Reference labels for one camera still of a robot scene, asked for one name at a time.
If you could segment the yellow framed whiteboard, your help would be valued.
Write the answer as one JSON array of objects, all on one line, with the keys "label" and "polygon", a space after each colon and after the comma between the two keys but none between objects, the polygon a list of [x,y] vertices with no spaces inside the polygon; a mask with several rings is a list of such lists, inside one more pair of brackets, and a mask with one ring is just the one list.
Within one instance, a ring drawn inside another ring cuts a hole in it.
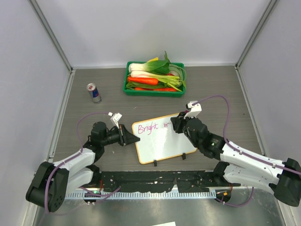
[{"label": "yellow framed whiteboard", "polygon": [[175,113],[132,124],[133,134],[140,138],[135,146],[141,164],[196,152],[197,149],[184,134],[174,132],[171,118],[177,115]]}]

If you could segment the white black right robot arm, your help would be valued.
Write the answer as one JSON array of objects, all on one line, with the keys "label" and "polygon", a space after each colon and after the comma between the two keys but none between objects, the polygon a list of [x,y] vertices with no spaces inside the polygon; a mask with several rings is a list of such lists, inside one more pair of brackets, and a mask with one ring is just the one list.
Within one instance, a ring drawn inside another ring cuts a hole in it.
[{"label": "white black right robot arm", "polygon": [[218,160],[213,182],[259,188],[282,203],[297,207],[301,201],[301,166],[292,159],[273,159],[248,151],[228,139],[211,133],[198,118],[185,112],[171,118],[175,133],[184,134],[205,157]]}]

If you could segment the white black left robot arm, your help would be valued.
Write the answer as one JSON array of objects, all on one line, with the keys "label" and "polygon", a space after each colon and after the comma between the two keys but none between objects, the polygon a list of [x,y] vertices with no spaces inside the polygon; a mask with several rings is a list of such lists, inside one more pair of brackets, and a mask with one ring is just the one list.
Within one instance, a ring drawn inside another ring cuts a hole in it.
[{"label": "white black left robot arm", "polygon": [[61,161],[40,164],[25,199],[48,212],[56,212],[65,196],[77,188],[99,185],[101,174],[94,163],[104,154],[105,146],[114,143],[127,146],[139,141],[140,138],[130,133],[123,124],[108,129],[104,122],[94,123],[82,149]]}]

